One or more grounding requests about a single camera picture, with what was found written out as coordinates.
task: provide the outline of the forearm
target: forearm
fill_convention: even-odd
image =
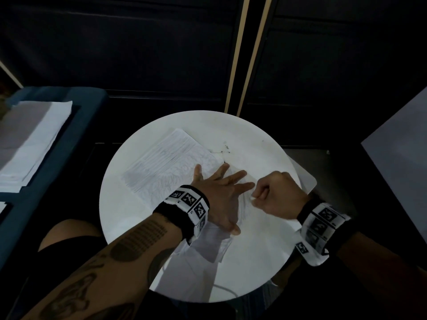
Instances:
[[[101,250],[23,319],[130,320],[153,279],[181,242],[181,230],[154,213]]]
[[[425,317],[427,273],[356,232],[337,252],[338,258],[394,316]]]

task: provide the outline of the knee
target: knee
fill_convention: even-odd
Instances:
[[[38,250],[40,251],[62,240],[81,236],[101,237],[102,234],[94,225],[87,221],[67,219],[53,226],[41,241]]]

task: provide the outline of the tattoo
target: tattoo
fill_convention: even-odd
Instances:
[[[76,311],[86,310],[89,306],[89,300],[86,300],[86,292],[96,278],[96,274],[91,273],[68,285],[51,303],[44,307],[40,312],[40,318],[59,320],[71,316]]]
[[[110,256],[118,262],[133,262],[159,241],[167,230],[154,220],[138,226],[111,249]]]
[[[132,318],[135,305],[125,303],[119,306],[111,306],[99,312],[96,312],[85,320],[130,320]]]
[[[88,270],[104,267],[106,258],[107,258],[106,254],[101,254],[101,255],[96,254],[94,260],[91,260],[91,261],[87,262],[86,264],[83,264],[80,268],[78,268],[76,271],[74,271],[70,275],[70,277],[84,273]]]
[[[175,248],[168,248],[165,250],[162,250],[160,253],[157,254],[156,257],[153,258],[151,261],[150,267],[148,267],[147,272],[147,282],[148,287],[150,287],[151,283],[153,283],[154,279],[157,276],[157,273],[160,271],[163,264],[167,261],[170,254],[173,253]]]

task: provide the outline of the blue furniture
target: blue furniture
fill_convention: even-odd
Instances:
[[[62,127],[29,185],[23,187],[20,193],[0,193],[0,201],[12,204],[12,209],[0,224],[0,270],[46,190],[61,173],[90,122],[107,99],[106,91],[93,87],[31,86],[17,91],[7,100],[9,107],[19,101],[72,101],[72,112],[76,113]]]

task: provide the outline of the hand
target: hand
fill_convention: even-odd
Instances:
[[[229,167],[230,165],[227,163],[222,164],[211,177],[204,180],[201,166],[197,164],[191,185],[206,195],[209,201],[207,219],[233,235],[239,235],[240,228],[236,225],[239,208],[238,197],[253,188],[255,183],[236,184],[246,176],[246,171],[239,171],[224,178]]]
[[[283,219],[296,219],[310,200],[289,173],[278,171],[260,178],[252,196],[254,207]]]

